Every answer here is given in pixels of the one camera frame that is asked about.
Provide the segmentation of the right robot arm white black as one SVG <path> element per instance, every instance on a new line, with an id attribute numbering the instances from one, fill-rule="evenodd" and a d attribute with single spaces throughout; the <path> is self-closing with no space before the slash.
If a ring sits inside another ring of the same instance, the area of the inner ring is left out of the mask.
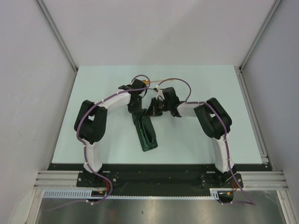
<path id="1" fill-rule="evenodd" d="M 173 87 L 157 89 L 156 97 L 152 98 L 146 117 L 162 116 L 169 112 L 171 116 L 196 117 L 203 132 L 213 145 L 215 155 L 215 182 L 220 187 L 227 187 L 234 175 L 231 153 L 228 144 L 228 134 L 232 119 L 216 98 L 205 102 L 184 102 L 179 100 Z"/>

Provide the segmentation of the dark green cloth napkin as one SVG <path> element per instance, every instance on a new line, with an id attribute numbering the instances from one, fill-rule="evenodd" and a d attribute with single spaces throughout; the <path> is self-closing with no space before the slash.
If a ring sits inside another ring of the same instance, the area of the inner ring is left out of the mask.
<path id="1" fill-rule="evenodd" d="M 133 113 L 132 119 L 135 125 L 137 135 L 144 152 L 158 147 L 157 137 L 150 117 L 145 117 L 146 109 Z"/>

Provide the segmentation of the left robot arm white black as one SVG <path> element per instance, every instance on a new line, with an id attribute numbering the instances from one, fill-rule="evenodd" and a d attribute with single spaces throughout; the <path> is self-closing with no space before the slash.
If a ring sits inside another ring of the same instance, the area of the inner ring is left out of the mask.
<path id="1" fill-rule="evenodd" d="M 108 114 L 126 105 L 132 117 L 138 119 L 144 113 L 141 94 L 149 86 L 150 84 L 134 79 L 130 84 L 120 86 L 116 93 L 97 103 L 89 100 L 82 103 L 74 130 L 77 139 L 84 145 L 84 168 L 89 172 L 87 181 L 92 186 L 97 187 L 103 182 L 103 174 L 98 172 L 102 162 L 94 153 L 94 144 L 105 134 Z"/>

